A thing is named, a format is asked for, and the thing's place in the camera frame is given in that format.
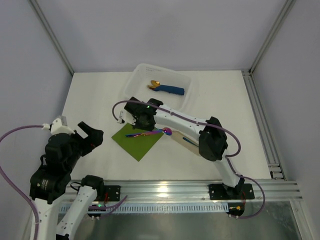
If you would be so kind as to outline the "green paper napkin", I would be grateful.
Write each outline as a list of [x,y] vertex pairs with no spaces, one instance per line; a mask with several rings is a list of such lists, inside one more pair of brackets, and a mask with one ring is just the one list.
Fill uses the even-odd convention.
[[157,141],[164,135],[157,133],[149,136],[127,137],[130,134],[144,133],[145,130],[133,129],[133,127],[126,123],[118,132],[111,138],[131,157],[139,162],[148,151],[157,143]]

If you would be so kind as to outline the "iridescent blue fork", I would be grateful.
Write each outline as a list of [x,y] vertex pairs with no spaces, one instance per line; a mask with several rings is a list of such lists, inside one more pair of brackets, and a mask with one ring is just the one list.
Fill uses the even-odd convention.
[[182,139],[186,142],[188,142],[189,144],[192,144],[193,146],[196,146],[197,148],[199,147],[198,144],[194,143],[193,141],[191,141],[189,138],[187,137],[182,137]]

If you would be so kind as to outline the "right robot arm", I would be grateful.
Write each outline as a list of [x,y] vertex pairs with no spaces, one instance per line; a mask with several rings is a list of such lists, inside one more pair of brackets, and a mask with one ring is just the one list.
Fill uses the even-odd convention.
[[132,97],[124,110],[134,118],[134,128],[151,131],[156,125],[162,125],[194,139],[200,156],[214,163],[219,171],[226,194],[233,199],[240,196],[245,180],[236,173],[230,158],[237,156],[242,146],[235,134],[223,128],[216,117],[192,117],[154,98],[142,102]]

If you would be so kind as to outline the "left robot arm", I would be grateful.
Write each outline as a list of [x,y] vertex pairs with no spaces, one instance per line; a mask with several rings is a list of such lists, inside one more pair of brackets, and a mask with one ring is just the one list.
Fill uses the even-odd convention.
[[60,205],[76,163],[103,143],[104,132],[82,121],[78,127],[87,134],[83,138],[68,127],[62,117],[43,127],[51,136],[45,154],[40,158],[41,165],[30,179],[29,195],[36,207],[34,237],[39,240],[72,240],[90,204],[103,194],[103,178],[85,176],[70,209],[58,221]]

